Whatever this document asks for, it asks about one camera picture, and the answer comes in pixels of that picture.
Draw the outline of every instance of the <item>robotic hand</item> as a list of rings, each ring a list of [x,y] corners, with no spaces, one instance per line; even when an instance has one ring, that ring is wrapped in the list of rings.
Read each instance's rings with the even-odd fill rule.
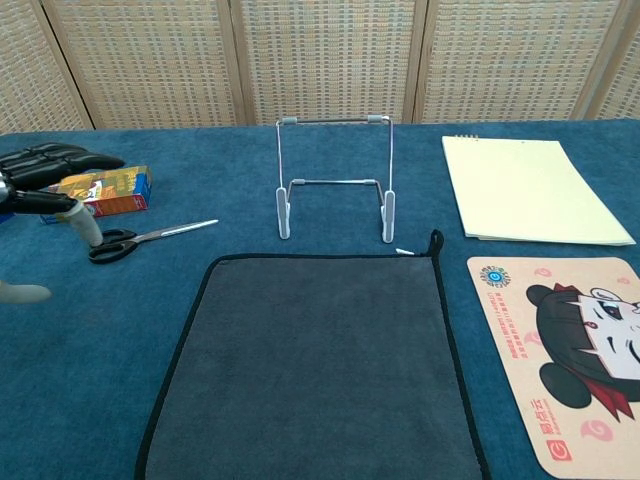
[[[82,202],[64,194],[38,191],[64,177],[87,170],[111,170],[124,165],[119,158],[87,151],[76,145],[45,143],[0,156],[0,214],[61,213],[91,246],[102,233]],[[10,285],[0,280],[0,303],[42,301],[51,292],[38,285]]]

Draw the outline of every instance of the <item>scissors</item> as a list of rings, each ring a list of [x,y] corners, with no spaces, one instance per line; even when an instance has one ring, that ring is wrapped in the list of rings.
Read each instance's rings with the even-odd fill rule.
[[[89,260],[93,263],[111,263],[126,257],[142,242],[150,242],[159,238],[177,235],[178,233],[189,232],[197,228],[206,227],[218,223],[218,220],[207,220],[205,222],[187,223],[176,227],[163,228],[154,232],[138,235],[130,230],[114,228],[102,232],[103,242],[97,247],[92,247],[89,251]]]

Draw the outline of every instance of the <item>wicker screen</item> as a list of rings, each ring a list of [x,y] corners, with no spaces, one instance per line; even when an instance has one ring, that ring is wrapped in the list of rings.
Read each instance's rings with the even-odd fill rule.
[[[568,119],[615,0],[429,2],[422,122]]]
[[[0,132],[92,128],[36,8],[30,0],[0,2]]]
[[[255,118],[402,117],[414,1],[242,0]]]
[[[605,96],[599,118],[640,118],[640,31]]]
[[[215,0],[44,5],[97,127],[237,123]]]

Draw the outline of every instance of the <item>colorful cardboard box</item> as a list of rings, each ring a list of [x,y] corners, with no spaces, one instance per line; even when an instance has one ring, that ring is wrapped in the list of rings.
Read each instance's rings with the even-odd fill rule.
[[[151,170],[139,166],[73,175],[48,190],[82,201],[94,217],[146,210],[151,196]],[[43,223],[64,221],[60,214],[40,218]]]

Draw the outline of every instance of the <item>blue table cloth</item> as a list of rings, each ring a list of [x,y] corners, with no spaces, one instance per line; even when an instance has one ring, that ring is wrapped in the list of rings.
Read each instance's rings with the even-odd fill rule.
[[[291,127],[285,179],[387,181],[378,126]],[[278,236],[278,171],[271,127],[12,134],[0,152],[73,143],[148,165],[150,209],[98,220],[146,232],[218,218],[198,231],[143,244],[93,265],[68,225],[18,216],[0,225],[0,279],[48,286],[35,305],[0,305],[0,478],[130,478],[174,347],[208,265],[234,253],[389,254],[424,251],[445,236],[441,266],[475,423],[494,478],[548,478],[537,463],[467,271],[472,256],[617,256],[638,271],[637,246],[485,242],[464,237],[443,135],[559,140],[629,233],[640,239],[640,122],[400,125],[396,129],[393,244],[381,241],[375,189],[304,187],[292,200],[291,238]],[[486,185],[508,202],[495,178]]]

